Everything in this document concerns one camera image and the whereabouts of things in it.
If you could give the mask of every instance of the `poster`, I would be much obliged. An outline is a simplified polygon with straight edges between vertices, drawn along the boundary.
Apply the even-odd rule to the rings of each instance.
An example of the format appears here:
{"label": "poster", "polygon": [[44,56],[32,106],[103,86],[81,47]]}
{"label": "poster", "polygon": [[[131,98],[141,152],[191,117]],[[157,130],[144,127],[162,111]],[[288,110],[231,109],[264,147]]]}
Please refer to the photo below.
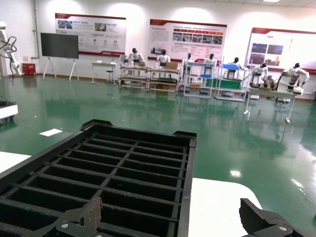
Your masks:
{"label": "poster", "polygon": [[126,18],[56,13],[55,25],[56,33],[78,35],[80,54],[125,54]]}
{"label": "poster", "polygon": [[266,62],[270,71],[283,71],[300,63],[301,68],[316,74],[316,32],[253,28],[247,65]]}
{"label": "poster", "polygon": [[227,25],[150,20],[148,59],[156,60],[165,49],[174,62],[182,62],[188,53],[201,62],[214,53],[220,61],[223,56]]}

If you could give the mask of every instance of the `green epoxy floor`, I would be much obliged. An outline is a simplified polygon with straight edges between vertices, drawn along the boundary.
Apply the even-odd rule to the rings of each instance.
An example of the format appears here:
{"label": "green epoxy floor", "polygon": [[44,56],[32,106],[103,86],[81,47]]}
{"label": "green epoxy floor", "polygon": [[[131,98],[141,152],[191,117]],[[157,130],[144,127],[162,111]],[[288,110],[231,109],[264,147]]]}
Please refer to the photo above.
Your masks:
{"label": "green epoxy floor", "polygon": [[[15,123],[0,125],[0,151],[34,155],[79,131],[91,119],[115,126],[197,133],[194,176],[250,188],[265,210],[316,234],[316,104],[289,106],[261,99],[245,103],[184,98],[90,81],[38,77],[0,80],[0,99],[17,101]],[[60,134],[40,132],[57,128]],[[240,177],[231,175],[239,171]]]}

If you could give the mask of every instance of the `ceiling light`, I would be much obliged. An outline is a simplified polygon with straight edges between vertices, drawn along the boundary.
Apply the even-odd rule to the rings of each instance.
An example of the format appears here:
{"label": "ceiling light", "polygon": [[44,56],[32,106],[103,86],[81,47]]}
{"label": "ceiling light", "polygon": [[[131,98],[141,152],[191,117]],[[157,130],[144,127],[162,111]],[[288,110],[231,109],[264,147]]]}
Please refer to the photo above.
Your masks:
{"label": "ceiling light", "polygon": [[303,185],[301,183],[297,182],[295,179],[291,179],[291,180],[297,187],[303,188]]}
{"label": "ceiling light", "polygon": [[263,0],[263,1],[267,1],[267,2],[278,2],[280,0]]}
{"label": "ceiling light", "polygon": [[239,170],[231,170],[230,173],[233,177],[236,177],[236,178],[241,177],[241,172]]}

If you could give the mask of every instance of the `red box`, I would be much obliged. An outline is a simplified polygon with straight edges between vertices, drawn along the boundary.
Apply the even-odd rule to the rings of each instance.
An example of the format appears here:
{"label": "red box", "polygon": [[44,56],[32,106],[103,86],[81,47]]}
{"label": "red box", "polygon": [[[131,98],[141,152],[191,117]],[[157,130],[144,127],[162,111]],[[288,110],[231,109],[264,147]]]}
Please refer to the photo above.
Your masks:
{"label": "red box", "polygon": [[25,76],[36,75],[35,63],[23,63],[22,68]]}

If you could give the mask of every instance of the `white wall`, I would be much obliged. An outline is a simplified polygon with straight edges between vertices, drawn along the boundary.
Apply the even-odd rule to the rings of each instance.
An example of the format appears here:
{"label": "white wall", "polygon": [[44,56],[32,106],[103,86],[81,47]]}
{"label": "white wall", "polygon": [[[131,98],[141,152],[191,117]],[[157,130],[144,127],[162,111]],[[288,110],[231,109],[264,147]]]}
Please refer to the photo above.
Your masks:
{"label": "white wall", "polygon": [[[30,63],[31,57],[35,57],[32,0],[1,0],[0,21],[4,21],[7,25],[7,36],[17,38],[16,59],[22,63],[23,56],[28,56]],[[7,73],[11,74],[8,59],[6,67]]]}
{"label": "white wall", "polygon": [[[37,0],[40,32],[55,32],[55,12],[120,16],[127,18],[126,52],[133,47],[147,57],[149,19],[168,19],[189,22],[227,24],[225,61],[238,56],[245,60],[250,32],[253,27],[316,31],[316,9],[273,7],[264,5],[233,4],[184,0]],[[91,77],[89,61],[107,61],[104,57],[81,55],[78,61],[79,75]],[[46,58],[40,60],[43,72]],[[72,61],[56,62],[58,74],[69,75]],[[316,89],[316,77],[308,82]]]}

